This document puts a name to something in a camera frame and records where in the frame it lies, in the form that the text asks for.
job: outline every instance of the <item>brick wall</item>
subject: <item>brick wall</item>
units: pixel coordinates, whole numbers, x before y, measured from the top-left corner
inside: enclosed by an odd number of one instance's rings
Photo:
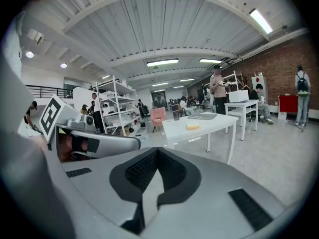
[[[227,76],[232,71],[241,71],[247,78],[247,85],[252,87],[251,77],[254,72],[264,72],[268,82],[269,104],[275,105],[278,95],[297,93],[295,75],[297,65],[303,66],[311,83],[311,99],[309,108],[319,110],[319,60],[318,53],[312,44],[311,37],[303,35],[263,51],[251,58],[243,60],[222,71]],[[195,94],[201,83],[208,83],[209,78],[202,80],[187,89],[188,95]]]

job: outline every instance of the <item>backpack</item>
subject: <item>backpack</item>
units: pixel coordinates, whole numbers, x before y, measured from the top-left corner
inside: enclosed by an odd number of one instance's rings
[[[308,92],[308,85],[307,82],[305,80],[305,73],[302,76],[302,78],[299,77],[299,75],[297,74],[297,77],[299,78],[298,80],[298,96],[300,97],[306,97],[308,96],[309,92]]]

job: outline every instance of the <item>desk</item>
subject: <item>desk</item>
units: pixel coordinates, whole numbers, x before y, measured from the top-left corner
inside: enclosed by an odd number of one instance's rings
[[[168,141],[168,147],[171,149],[175,149],[174,143],[194,139],[196,137],[202,136],[204,134],[207,135],[207,149],[206,151],[210,151],[210,133],[221,129],[228,129],[231,126],[231,133],[229,134],[229,142],[228,142],[228,150],[227,150],[227,164],[230,163],[231,157],[233,155],[234,142],[235,142],[235,134],[236,134],[236,122],[238,118],[221,115],[218,114],[214,119],[211,120],[199,120],[199,119],[188,119],[188,117],[182,117],[179,120],[164,120],[163,127],[165,131],[165,135]],[[201,128],[196,130],[187,130],[186,123],[198,123]]]
[[[257,122],[258,122],[258,101],[259,100],[248,100],[247,102],[242,103],[226,103],[225,110],[226,115],[234,115],[234,116],[241,116],[241,123],[242,126],[241,137],[240,139],[243,141],[245,137],[245,128],[246,128],[246,114],[256,111],[256,121],[255,121],[255,131],[257,131]],[[228,107],[236,107],[232,111],[228,111]]]

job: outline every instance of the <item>black railing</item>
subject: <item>black railing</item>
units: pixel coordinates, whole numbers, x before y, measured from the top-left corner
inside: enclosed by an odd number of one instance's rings
[[[73,98],[73,91],[45,86],[26,85],[35,98],[50,98],[56,94],[60,98]]]

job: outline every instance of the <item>white ceiling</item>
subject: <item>white ceiling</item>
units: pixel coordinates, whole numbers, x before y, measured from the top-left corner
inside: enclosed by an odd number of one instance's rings
[[[269,35],[250,17],[254,8],[274,30]],[[38,46],[26,36],[30,27],[44,34]],[[21,45],[92,77],[127,78],[137,89],[173,87],[211,74],[201,58],[238,58],[298,27],[287,0],[45,0],[28,8]],[[147,67],[170,58],[179,62]]]

